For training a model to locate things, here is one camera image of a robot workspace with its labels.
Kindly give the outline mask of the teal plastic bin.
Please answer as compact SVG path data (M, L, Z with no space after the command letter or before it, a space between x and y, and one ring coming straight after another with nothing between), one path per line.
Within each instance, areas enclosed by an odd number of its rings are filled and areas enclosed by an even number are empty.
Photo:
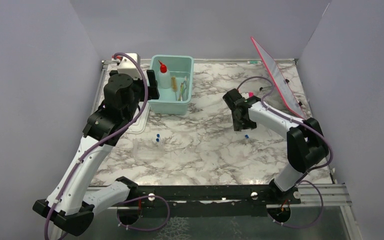
M167 65L168 70L171 73L171 77L176 77L178 86L177 92L174 92L172 88L163 89L158 85L157 74L160 68L160 63L158 61ZM192 99L194 59L190 56L184 55L159 54L152 57L149 68L155 72L159 93L158 99L151 99L148 101L150 109L157 114L186 114ZM185 93L183 94L183 101L178 101L177 99L179 97L180 85L185 76L187 76L187 87Z

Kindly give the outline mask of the tan test tube brush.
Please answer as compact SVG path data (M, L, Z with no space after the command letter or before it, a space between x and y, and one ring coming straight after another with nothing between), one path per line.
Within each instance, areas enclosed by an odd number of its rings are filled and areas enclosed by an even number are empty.
M177 90L178 90L178 86L177 86L177 80L176 80L176 77L172 76L171 77L171 88L172 90L176 93Z

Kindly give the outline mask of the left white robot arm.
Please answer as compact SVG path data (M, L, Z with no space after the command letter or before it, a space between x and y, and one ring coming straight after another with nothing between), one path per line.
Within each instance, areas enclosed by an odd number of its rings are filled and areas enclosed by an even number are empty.
M79 236L91 225L94 216L116 203L131 205L137 199L137 184L120 177L111 185L86 194L97 169L120 137L145 110L145 99L159 99L156 74L146 71L148 84L128 74L110 72L103 88L104 99L89 116L80 145L69 168L55 190L37 200L32 209L65 234Z

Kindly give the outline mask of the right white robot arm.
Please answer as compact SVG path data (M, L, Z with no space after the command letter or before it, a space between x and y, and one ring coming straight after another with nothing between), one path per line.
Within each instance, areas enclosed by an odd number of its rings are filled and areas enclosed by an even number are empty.
M224 94L223 100L231 111L234 131L263 125L287 142L288 164L269 183L268 197L272 202L279 204L285 200L288 191L330 154L316 119L285 114L256 96L244 98L235 88Z

